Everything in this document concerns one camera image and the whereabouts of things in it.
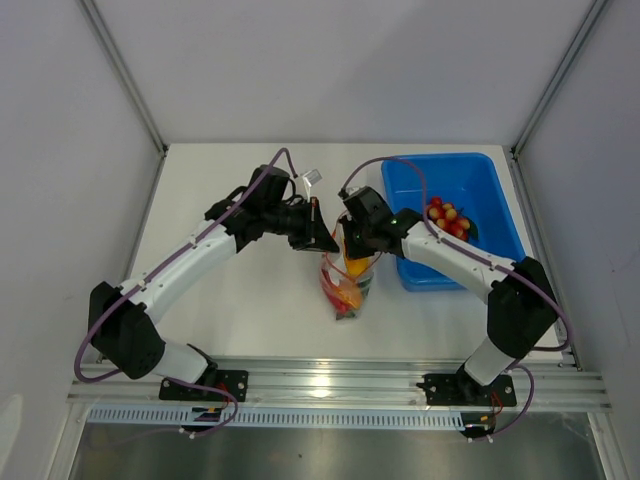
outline black mounting base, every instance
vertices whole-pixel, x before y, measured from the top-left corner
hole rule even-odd
[[[206,385],[226,390],[236,397],[238,403],[244,403],[249,388],[249,372],[246,370],[217,370],[212,367],[212,375]],[[205,392],[196,388],[187,388],[165,378],[160,384],[160,400],[179,402],[225,402],[227,397],[217,393]]]
[[[505,407],[515,407],[516,400],[513,380],[509,375],[499,375],[491,385],[477,395],[473,400],[468,400],[458,387],[455,373],[427,373],[424,375],[424,383],[416,384],[424,390],[427,396],[427,405],[438,407],[469,406],[491,407],[491,394],[495,392]]]

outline fruit pile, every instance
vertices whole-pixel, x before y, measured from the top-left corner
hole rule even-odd
[[[432,197],[426,210],[427,216],[445,232],[465,242],[468,242],[469,238],[478,239],[478,227],[463,217],[462,209],[456,210],[453,203],[442,203],[440,197]]]

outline metal corner post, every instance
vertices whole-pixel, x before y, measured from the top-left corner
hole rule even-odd
[[[565,51],[558,67],[551,76],[551,79],[544,88],[542,95],[538,99],[533,111],[527,118],[518,138],[511,149],[513,158],[518,160],[522,150],[531,138],[531,135],[535,131],[536,127],[542,120],[544,114],[549,109],[553,99],[560,91],[564,81],[571,72],[575,65],[580,53],[584,50],[587,41],[591,38],[595,31],[595,27],[599,21],[604,17],[606,8],[611,4],[612,0],[593,0],[593,3],[589,7],[587,14],[585,15],[580,27],[574,35],[569,47]]]
[[[138,118],[144,125],[151,141],[154,146],[158,150],[161,155],[164,155],[166,151],[165,143],[160,136],[160,132],[158,131],[158,127],[156,126],[151,113],[149,112],[149,108],[145,103],[142,95],[140,94],[140,90],[138,89],[136,83],[133,80],[133,76],[131,72],[127,68],[118,47],[109,32],[107,24],[102,18],[100,10],[94,0],[76,0],[80,10],[84,14],[87,22],[89,23],[89,27],[93,31],[96,40],[100,44],[102,51],[107,57],[107,61],[111,66],[113,73],[116,78],[120,82],[120,86],[124,91],[124,94],[127,96],[129,101],[131,102],[131,106],[134,111],[138,115]]]

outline white table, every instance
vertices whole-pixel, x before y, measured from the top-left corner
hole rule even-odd
[[[280,144],[171,145],[155,193],[134,273],[144,271],[181,242],[209,207],[253,169],[267,163]],[[290,144],[298,172],[317,168],[314,187],[329,227],[344,209],[337,192],[353,169],[373,157],[436,152],[481,152],[496,167],[527,254],[531,243],[500,146]],[[286,161],[277,164],[287,169]],[[352,185],[384,194],[380,164]],[[467,291],[409,293],[395,260],[378,262],[361,318],[334,320],[318,283],[320,257],[294,252],[285,237],[265,234],[240,255],[207,273],[177,301],[158,326],[160,333],[193,343],[214,356],[458,360],[470,355],[486,330],[486,307]],[[557,345],[553,328],[540,345]],[[529,361],[557,362],[559,353],[535,352]]]

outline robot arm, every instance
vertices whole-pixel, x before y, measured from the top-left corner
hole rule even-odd
[[[267,168],[257,168],[251,183]],[[294,250],[339,251],[322,220],[318,200],[309,193],[317,172],[315,177],[305,174],[298,178],[306,195],[283,201],[291,180],[287,172],[272,167],[241,206],[234,206],[233,198],[246,187],[238,187],[214,204],[186,241],[149,269],[152,273],[143,272],[116,288],[106,282],[94,288],[89,329],[111,305],[123,296],[129,297],[96,332],[92,345],[132,379],[150,373],[188,383],[201,379],[212,361],[193,346],[162,339],[154,325],[205,272],[265,232],[286,235]],[[211,228],[231,208],[233,213],[218,228]]]
[[[454,279],[487,304],[487,337],[456,374],[456,394],[461,401],[473,402],[484,395],[485,387],[524,358],[557,320],[555,311],[538,294],[508,274],[518,273],[553,298],[537,260],[527,257],[515,262],[491,255],[435,225],[428,229],[423,216],[414,210],[393,214],[370,187],[351,195],[342,192],[341,196],[351,217],[343,221],[350,258],[380,251],[422,263]]]

